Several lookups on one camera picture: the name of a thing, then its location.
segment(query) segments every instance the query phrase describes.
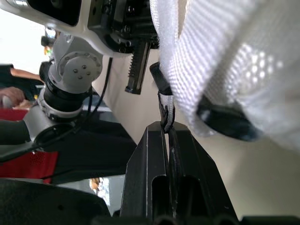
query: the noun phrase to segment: black slot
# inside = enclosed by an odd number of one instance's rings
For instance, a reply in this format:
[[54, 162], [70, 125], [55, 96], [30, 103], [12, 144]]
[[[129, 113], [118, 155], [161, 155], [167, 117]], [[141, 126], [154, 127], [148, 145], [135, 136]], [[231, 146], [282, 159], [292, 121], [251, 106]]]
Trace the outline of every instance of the black slot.
[[200, 183], [193, 177], [183, 177], [180, 182], [177, 216], [208, 216]]

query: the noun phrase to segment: person's hand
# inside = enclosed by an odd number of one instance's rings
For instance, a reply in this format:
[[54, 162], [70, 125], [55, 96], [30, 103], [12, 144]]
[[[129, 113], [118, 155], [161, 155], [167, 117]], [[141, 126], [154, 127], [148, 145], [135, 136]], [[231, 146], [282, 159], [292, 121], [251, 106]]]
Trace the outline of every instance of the person's hand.
[[0, 97], [3, 96], [7, 96], [12, 101], [13, 107], [18, 106], [25, 100], [23, 91], [15, 87], [1, 89]]
[[22, 101], [21, 104], [14, 107], [14, 109], [30, 109], [32, 107], [32, 105], [33, 105], [33, 103], [31, 101], [24, 100], [24, 101]]

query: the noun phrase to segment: black cable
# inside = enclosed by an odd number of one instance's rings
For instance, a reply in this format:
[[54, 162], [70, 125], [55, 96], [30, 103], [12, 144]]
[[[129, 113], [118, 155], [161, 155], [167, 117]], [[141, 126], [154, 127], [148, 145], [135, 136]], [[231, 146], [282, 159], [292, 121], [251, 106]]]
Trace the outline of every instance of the black cable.
[[92, 108], [92, 103], [93, 103], [93, 92], [91, 92], [91, 94], [90, 94], [89, 108], [88, 108], [88, 113], [87, 113], [87, 115], [90, 114], [90, 110], [91, 110], [91, 108]]
[[63, 133], [63, 134], [61, 134], [60, 136], [58, 136], [58, 137], [56, 137], [56, 138], [53, 138], [52, 140], [50, 140], [50, 141], [48, 141], [48, 142], [46, 142], [46, 143], [39, 144], [39, 145], [35, 145], [35, 146], [32, 146], [32, 147], [30, 147], [30, 148], [28, 148], [28, 149], [26, 149], [26, 150], [24, 150], [24, 151], [23, 151], [23, 150], [20, 151], [20, 152], [18, 153], [18, 155], [16, 155], [15, 157], [11, 157], [11, 158], [5, 159], [5, 160], [3, 160], [3, 161], [2, 161], [2, 159], [1, 159], [1, 162], [9, 161], [9, 160], [11, 160], [11, 159], [13, 159], [13, 158], [19, 157], [19, 156], [21, 156], [22, 154], [25, 154], [25, 153], [30, 152], [30, 151], [34, 151], [34, 150], [36, 150], [36, 149], [42, 149], [42, 148], [48, 147], [49, 145], [52, 145], [52, 144], [54, 144], [55, 142], [60, 141], [61, 139], [65, 138], [67, 135], [69, 135], [69, 134], [71, 134], [71, 133], [76, 133], [76, 132], [78, 132], [78, 131], [81, 129], [81, 127], [83, 126], [83, 124], [84, 124], [85, 122], [87, 122], [91, 117], [93, 117], [93, 116], [95, 115], [95, 113], [97, 112], [99, 106], [100, 106], [101, 103], [102, 103], [102, 100], [103, 100], [103, 98], [104, 98], [104, 94], [105, 94], [105, 92], [106, 92], [106, 88], [107, 88], [107, 85], [108, 85], [108, 80], [109, 80], [109, 75], [110, 75], [110, 71], [111, 71], [111, 67], [112, 67], [112, 62], [113, 62], [113, 59], [112, 59], [112, 58], [109, 58], [108, 69], [107, 69], [106, 78], [105, 78], [105, 83], [104, 83], [103, 91], [102, 91], [101, 97], [100, 97], [100, 99], [99, 99], [99, 102], [97, 103], [97, 105], [96, 105], [95, 109], [93, 110], [93, 112], [90, 113], [88, 116], [86, 116], [86, 117], [84, 118], [84, 120], [82, 121], [82, 123], [80, 123], [80, 124], [78, 124], [78, 125], [75, 125], [75, 127], [72, 128], [71, 130], [69, 130], [69, 131], [67, 131], [67, 132], [65, 132], [65, 133]]

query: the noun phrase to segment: red cloth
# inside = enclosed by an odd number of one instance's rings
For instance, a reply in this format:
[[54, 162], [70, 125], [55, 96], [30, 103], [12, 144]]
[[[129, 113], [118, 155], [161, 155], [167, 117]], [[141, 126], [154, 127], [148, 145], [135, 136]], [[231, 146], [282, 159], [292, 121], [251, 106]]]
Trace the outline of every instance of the red cloth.
[[[0, 109], [0, 119], [17, 121], [22, 120], [27, 111]], [[10, 160], [0, 165], [2, 178], [28, 178], [40, 179], [54, 173], [58, 152], [37, 152], [35, 155], [27, 153], [19, 158]]]

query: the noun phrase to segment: black cylinder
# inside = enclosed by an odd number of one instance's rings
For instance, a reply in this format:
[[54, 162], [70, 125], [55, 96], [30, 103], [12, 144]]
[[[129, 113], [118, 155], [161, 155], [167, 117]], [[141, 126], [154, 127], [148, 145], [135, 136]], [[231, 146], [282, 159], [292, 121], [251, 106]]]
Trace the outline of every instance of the black cylinder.
[[81, 108], [88, 93], [72, 94], [57, 88], [49, 79], [46, 83], [44, 99], [46, 103], [61, 112], [74, 112]]

